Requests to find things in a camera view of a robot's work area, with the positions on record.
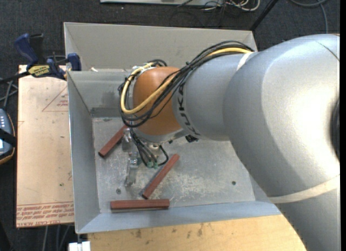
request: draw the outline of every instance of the red wooden stick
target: red wooden stick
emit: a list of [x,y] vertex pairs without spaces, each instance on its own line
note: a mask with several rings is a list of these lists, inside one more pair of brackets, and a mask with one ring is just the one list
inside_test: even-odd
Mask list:
[[179,159],[178,154],[174,154],[169,159],[169,161],[163,166],[161,171],[156,175],[156,177],[153,179],[153,181],[146,188],[146,190],[142,194],[143,198],[148,199],[150,197],[150,195],[153,193],[153,191],[157,188],[158,184],[161,183],[163,178],[165,178],[166,174],[171,170],[171,168],[178,161],[178,159]]
[[124,125],[120,130],[105,144],[104,147],[98,152],[101,157],[105,157],[109,151],[122,139],[124,134],[124,129],[126,129],[126,125]]
[[169,199],[154,200],[117,200],[110,202],[112,210],[128,209],[168,209]]

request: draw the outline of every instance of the electronic device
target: electronic device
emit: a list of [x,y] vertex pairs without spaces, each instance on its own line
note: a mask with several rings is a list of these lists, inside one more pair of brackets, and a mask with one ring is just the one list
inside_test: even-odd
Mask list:
[[12,158],[16,143],[13,123],[4,109],[0,109],[0,129],[0,164],[3,164]]

